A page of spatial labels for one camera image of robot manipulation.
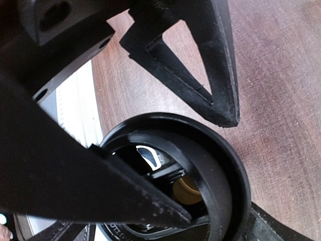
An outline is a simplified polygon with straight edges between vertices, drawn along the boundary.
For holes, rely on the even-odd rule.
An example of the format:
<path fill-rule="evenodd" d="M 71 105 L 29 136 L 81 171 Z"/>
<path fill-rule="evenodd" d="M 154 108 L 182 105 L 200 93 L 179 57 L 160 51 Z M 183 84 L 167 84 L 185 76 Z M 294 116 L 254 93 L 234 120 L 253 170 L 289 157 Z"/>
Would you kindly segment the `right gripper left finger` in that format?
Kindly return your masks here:
<path fill-rule="evenodd" d="M 30 218 L 32 236 L 27 240 L 94 240 L 96 225 Z"/>

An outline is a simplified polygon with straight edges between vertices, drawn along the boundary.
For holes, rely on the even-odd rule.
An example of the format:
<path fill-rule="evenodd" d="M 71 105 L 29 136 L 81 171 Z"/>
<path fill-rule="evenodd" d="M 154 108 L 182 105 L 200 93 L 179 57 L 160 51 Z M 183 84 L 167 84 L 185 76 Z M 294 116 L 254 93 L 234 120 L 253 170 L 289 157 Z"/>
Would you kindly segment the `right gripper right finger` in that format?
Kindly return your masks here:
<path fill-rule="evenodd" d="M 252 202 L 249 219 L 240 240 L 312 241 L 276 220 L 254 202 Z"/>

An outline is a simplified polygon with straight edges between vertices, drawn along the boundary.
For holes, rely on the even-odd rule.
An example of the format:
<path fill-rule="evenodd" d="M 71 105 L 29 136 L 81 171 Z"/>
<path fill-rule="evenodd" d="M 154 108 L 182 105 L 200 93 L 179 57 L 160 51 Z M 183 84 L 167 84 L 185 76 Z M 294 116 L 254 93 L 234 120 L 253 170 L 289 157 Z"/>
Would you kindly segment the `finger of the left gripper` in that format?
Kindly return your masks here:
<path fill-rule="evenodd" d="M 120 158 L 80 145 L 8 75 L 1 76 L 1 210 L 77 223 L 191 221 Z"/>
<path fill-rule="evenodd" d="M 240 119 L 236 61 L 227 1 L 134 1 L 120 44 L 129 57 L 205 120 Z"/>

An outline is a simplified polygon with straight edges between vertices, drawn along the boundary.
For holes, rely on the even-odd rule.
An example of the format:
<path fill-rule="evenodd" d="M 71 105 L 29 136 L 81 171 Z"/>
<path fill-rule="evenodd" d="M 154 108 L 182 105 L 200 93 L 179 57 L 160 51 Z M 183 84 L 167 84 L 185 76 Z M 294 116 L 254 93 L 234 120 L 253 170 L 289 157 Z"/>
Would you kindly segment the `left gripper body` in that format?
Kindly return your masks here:
<path fill-rule="evenodd" d="M 130 1 L 1 1 L 1 72 L 41 98 L 99 54 Z"/>

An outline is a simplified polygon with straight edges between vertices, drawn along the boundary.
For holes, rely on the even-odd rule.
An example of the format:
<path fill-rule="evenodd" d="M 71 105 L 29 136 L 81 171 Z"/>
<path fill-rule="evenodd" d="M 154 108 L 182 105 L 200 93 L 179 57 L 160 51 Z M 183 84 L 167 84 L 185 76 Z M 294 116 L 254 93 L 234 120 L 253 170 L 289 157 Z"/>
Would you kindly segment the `black plastic cup lid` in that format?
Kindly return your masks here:
<path fill-rule="evenodd" d="M 147 113 L 117 125 L 101 148 L 119 155 L 192 217 L 146 240 L 240 240 L 251 209 L 245 168 L 218 133 L 190 118 Z"/>

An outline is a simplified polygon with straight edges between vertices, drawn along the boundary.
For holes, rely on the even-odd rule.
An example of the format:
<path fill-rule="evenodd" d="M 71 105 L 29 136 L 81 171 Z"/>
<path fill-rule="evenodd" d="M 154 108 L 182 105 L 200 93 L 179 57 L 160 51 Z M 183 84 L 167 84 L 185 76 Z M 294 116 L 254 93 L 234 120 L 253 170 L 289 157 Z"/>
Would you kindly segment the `aluminium front rail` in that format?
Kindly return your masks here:
<path fill-rule="evenodd" d="M 96 101 L 92 63 L 88 61 L 60 84 L 40 107 L 81 145 L 103 139 Z"/>

